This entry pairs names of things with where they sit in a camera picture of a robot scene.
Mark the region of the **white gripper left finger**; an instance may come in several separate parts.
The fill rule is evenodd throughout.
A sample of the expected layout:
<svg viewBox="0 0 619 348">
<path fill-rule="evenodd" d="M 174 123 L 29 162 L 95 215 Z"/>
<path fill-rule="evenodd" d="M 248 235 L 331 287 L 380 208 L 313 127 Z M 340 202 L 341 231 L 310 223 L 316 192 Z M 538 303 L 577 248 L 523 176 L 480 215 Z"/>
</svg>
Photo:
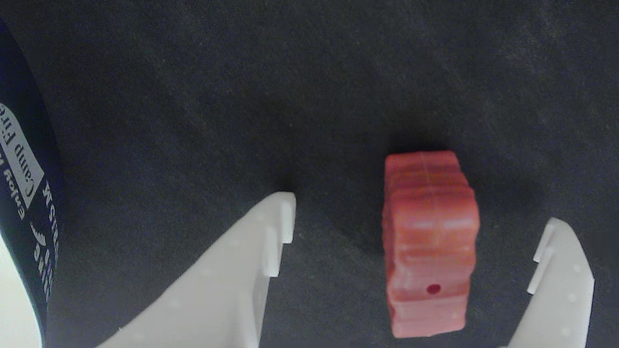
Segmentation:
<svg viewBox="0 0 619 348">
<path fill-rule="evenodd" d="M 274 192 L 237 220 L 103 348 L 257 348 L 269 282 L 294 237 L 296 197 Z"/>
</svg>

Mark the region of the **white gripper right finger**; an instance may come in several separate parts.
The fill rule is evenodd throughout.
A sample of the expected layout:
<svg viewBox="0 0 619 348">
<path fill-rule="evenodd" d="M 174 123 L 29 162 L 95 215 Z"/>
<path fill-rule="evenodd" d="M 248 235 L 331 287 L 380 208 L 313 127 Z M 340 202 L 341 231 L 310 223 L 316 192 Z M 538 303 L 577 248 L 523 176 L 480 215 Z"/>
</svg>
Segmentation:
<svg viewBox="0 0 619 348">
<path fill-rule="evenodd" d="M 551 218 L 533 256 L 530 302 L 509 348 L 584 348 L 595 279 L 573 228 Z"/>
</svg>

